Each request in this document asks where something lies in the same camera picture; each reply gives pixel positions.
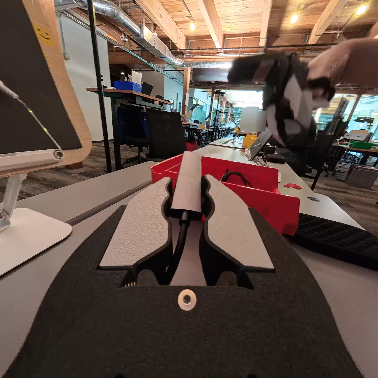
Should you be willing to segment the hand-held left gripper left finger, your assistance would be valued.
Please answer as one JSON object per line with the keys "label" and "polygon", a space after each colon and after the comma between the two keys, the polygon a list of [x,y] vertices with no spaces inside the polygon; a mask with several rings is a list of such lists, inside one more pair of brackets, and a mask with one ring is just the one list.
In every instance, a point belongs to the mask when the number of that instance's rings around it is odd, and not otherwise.
{"label": "hand-held left gripper left finger", "polygon": [[166,270],[173,254],[167,212],[172,179],[164,177],[127,204],[100,262],[103,269]]}

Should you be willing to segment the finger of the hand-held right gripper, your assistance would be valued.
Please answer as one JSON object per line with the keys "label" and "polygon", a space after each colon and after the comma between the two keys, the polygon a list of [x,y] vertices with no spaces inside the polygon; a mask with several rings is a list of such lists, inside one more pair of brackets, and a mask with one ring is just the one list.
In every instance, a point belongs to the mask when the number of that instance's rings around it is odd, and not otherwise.
{"label": "finger of the hand-held right gripper", "polygon": [[289,106],[270,106],[267,109],[267,129],[279,147],[305,147],[314,141],[316,123],[312,116],[305,123],[295,120]]}
{"label": "finger of the hand-held right gripper", "polygon": [[313,112],[313,95],[310,89],[300,87],[296,76],[291,76],[286,84],[283,99],[288,103],[285,120],[300,124],[310,124]]}

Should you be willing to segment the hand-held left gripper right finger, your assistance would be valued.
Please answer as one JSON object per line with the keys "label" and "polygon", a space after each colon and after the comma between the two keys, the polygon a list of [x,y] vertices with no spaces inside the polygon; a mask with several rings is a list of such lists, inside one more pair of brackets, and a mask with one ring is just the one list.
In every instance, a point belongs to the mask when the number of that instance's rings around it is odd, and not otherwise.
{"label": "hand-held left gripper right finger", "polygon": [[207,174],[201,177],[204,237],[209,247],[244,272],[274,272],[274,266],[246,203]]}

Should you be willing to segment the red plastic bin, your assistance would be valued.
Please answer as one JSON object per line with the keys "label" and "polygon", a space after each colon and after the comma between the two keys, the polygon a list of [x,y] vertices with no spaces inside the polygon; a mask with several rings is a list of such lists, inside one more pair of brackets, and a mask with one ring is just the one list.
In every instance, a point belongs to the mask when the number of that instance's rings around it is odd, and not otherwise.
{"label": "red plastic bin", "polygon": [[280,193],[278,169],[213,157],[202,157],[201,162],[202,175],[210,174],[218,181],[226,169],[240,173],[248,184],[233,174],[223,185],[238,195],[249,208],[254,208],[279,234],[295,234],[299,224],[300,199]]}

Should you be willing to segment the grey usb hub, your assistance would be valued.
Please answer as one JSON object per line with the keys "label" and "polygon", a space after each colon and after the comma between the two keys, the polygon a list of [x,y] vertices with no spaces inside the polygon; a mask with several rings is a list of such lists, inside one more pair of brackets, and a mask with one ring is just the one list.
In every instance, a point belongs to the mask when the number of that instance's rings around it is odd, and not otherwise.
{"label": "grey usb hub", "polygon": [[202,219],[201,155],[184,152],[175,185],[170,216],[180,218],[186,211],[190,220]]}

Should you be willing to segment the person's right forearm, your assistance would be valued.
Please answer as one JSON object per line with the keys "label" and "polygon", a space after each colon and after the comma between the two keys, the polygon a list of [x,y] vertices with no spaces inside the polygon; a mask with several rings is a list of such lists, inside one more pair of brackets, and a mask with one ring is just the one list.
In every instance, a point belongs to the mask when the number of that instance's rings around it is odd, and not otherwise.
{"label": "person's right forearm", "polygon": [[368,36],[349,39],[338,44],[344,58],[339,84],[377,88],[378,85],[378,32],[372,29]]}

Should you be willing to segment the tilted black board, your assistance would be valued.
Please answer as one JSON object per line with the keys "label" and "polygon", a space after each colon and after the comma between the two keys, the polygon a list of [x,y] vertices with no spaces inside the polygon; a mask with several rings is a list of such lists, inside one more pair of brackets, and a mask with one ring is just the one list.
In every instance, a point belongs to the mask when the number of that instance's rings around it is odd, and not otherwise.
{"label": "tilted black board", "polygon": [[267,144],[271,137],[272,133],[269,131],[269,129],[266,128],[265,131],[263,131],[253,142],[248,152],[246,153],[248,161],[251,162],[258,155],[258,153],[261,152],[261,150]]}

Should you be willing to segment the grey storage box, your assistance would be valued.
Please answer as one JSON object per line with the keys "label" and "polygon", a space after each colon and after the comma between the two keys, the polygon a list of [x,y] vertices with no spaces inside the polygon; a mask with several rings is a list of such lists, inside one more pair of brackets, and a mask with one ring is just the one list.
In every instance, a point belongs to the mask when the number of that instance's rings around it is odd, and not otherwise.
{"label": "grey storage box", "polygon": [[370,190],[376,182],[377,177],[377,168],[351,164],[343,182],[351,187]]}

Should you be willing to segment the dark ribbed object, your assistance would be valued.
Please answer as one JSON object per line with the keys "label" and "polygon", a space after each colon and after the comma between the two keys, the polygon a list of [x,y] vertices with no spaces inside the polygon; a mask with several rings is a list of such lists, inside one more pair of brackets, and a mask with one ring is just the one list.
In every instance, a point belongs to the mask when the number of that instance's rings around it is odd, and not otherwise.
{"label": "dark ribbed object", "polygon": [[300,213],[295,234],[287,237],[314,253],[378,270],[378,238],[355,226]]}

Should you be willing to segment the black rectangular panel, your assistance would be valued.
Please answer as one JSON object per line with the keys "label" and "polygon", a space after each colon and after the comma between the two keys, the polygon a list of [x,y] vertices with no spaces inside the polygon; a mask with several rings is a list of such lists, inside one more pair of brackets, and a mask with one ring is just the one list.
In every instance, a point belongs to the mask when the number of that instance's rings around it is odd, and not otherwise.
{"label": "black rectangular panel", "polygon": [[185,129],[179,113],[147,108],[146,116],[151,160],[172,158],[187,150]]}

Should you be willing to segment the blue office chair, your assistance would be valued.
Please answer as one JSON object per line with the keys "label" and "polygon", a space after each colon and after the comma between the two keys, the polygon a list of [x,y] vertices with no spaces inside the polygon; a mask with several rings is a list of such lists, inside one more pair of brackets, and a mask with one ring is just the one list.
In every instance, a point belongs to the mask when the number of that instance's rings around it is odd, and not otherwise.
{"label": "blue office chair", "polygon": [[119,145],[138,149],[136,156],[126,159],[120,166],[123,168],[133,162],[140,164],[150,161],[147,150],[151,142],[150,137],[147,136],[146,118],[141,107],[120,103],[117,107],[116,118]]}

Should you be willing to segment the blue plastic bin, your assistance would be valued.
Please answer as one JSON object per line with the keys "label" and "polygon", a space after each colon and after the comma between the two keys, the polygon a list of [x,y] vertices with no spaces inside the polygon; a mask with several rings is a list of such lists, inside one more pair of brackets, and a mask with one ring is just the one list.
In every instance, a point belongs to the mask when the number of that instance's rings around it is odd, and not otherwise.
{"label": "blue plastic bin", "polygon": [[114,81],[114,88],[116,90],[129,90],[129,91],[134,91],[138,93],[141,93],[142,91],[141,84],[130,82],[130,81]]}

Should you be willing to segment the wooden top desk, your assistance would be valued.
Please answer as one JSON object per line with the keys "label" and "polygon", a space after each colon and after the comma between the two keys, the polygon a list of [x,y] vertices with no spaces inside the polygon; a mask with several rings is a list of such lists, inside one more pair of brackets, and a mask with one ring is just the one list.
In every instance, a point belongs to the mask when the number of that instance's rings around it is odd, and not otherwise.
{"label": "wooden top desk", "polygon": [[111,101],[111,116],[112,116],[112,131],[113,131],[113,149],[114,149],[114,160],[115,160],[115,170],[120,170],[121,155],[120,155],[120,145],[118,142],[118,133],[117,133],[117,118],[116,112],[117,107],[120,103],[126,105],[132,105],[141,107],[141,111],[144,113],[146,118],[146,132],[149,136],[148,121],[146,115],[146,109],[155,109],[165,111],[167,106],[172,106],[173,102],[164,99],[163,97],[153,97],[147,94],[138,93],[129,90],[116,90],[114,88],[105,88],[103,89],[104,97],[110,98]]}

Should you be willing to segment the silver ventilation ducts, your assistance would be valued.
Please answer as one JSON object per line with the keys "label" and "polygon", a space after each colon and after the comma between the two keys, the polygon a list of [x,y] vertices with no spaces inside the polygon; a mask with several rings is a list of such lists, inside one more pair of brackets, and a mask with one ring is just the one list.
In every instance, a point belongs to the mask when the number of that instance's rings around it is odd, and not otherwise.
{"label": "silver ventilation ducts", "polygon": [[140,44],[155,57],[163,60],[172,67],[191,68],[191,69],[230,69],[231,62],[220,61],[195,61],[188,62],[176,58],[168,47],[157,37],[153,35],[146,26],[138,26],[120,7],[110,1],[94,0],[92,1],[94,11],[102,16],[107,16],[126,28],[133,35],[136,43]]}

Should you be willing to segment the wooden board with black panel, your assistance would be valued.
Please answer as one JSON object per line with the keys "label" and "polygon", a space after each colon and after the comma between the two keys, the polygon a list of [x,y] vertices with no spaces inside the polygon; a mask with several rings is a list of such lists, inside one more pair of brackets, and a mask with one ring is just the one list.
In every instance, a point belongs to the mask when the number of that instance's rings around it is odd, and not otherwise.
{"label": "wooden board with black panel", "polygon": [[53,1],[1,1],[1,178],[82,162],[92,137]]}

